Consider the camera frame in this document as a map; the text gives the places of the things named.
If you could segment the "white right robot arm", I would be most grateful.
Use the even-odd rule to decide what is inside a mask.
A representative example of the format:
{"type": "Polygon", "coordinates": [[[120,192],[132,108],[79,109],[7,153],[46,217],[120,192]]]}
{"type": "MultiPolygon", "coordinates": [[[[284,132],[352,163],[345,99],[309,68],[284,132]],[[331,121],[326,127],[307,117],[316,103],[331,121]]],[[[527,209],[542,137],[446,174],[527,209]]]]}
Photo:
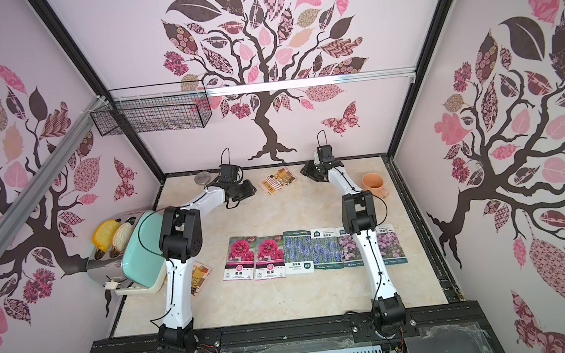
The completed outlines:
{"type": "Polygon", "coordinates": [[[301,173],[318,183],[331,183],[340,192],[343,229],[359,249],[370,279],[371,317],[376,332],[385,338],[394,337],[406,325],[406,307],[381,255],[374,195],[356,186],[343,162],[332,153],[331,145],[318,146],[301,173]]]}

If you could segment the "lavender seed packet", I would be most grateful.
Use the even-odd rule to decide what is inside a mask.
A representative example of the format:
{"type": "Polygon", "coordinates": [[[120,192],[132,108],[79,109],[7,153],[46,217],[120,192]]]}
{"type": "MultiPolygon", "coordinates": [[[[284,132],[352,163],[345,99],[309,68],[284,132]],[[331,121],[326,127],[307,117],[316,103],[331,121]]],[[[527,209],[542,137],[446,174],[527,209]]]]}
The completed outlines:
{"type": "Polygon", "coordinates": [[[343,256],[341,255],[341,238],[339,228],[314,228],[310,231],[312,258],[315,269],[341,269],[343,256]]]}
{"type": "Polygon", "coordinates": [[[315,271],[310,231],[284,232],[284,260],[287,276],[308,275],[315,271]]]}

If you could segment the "pink cosmos seed packet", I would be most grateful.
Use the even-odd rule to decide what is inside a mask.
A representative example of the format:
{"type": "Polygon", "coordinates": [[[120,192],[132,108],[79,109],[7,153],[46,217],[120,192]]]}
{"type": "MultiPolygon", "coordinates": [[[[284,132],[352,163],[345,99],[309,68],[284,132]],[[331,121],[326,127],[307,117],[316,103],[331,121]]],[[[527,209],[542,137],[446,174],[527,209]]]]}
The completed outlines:
{"type": "Polygon", "coordinates": [[[363,259],[353,236],[347,234],[342,228],[338,234],[338,246],[341,262],[345,267],[359,267],[363,265],[363,259]]]}

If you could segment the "pink rose packet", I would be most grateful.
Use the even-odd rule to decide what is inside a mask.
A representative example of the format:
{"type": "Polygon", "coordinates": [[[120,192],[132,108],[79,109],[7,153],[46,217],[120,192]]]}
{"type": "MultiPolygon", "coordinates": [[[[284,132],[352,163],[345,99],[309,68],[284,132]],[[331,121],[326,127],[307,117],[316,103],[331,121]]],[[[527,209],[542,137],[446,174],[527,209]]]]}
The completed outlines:
{"type": "Polygon", "coordinates": [[[256,281],[281,279],[286,277],[284,236],[272,235],[258,237],[255,249],[256,281]]]}
{"type": "Polygon", "coordinates": [[[231,237],[222,274],[224,281],[247,281],[255,275],[255,236],[231,237]]]}

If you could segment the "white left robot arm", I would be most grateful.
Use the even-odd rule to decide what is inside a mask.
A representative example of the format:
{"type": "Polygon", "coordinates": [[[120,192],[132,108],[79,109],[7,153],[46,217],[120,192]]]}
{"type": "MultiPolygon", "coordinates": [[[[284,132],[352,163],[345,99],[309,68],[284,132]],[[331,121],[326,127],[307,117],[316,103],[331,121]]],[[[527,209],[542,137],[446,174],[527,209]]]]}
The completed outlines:
{"type": "Polygon", "coordinates": [[[196,257],[203,245],[202,218],[220,205],[239,202],[256,194],[238,165],[222,164],[219,174],[204,190],[179,206],[164,209],[159,249],[166,268],[166,309],[158,328],[162,353],[196,353],[191,309],[191,282],[196,257]]]}

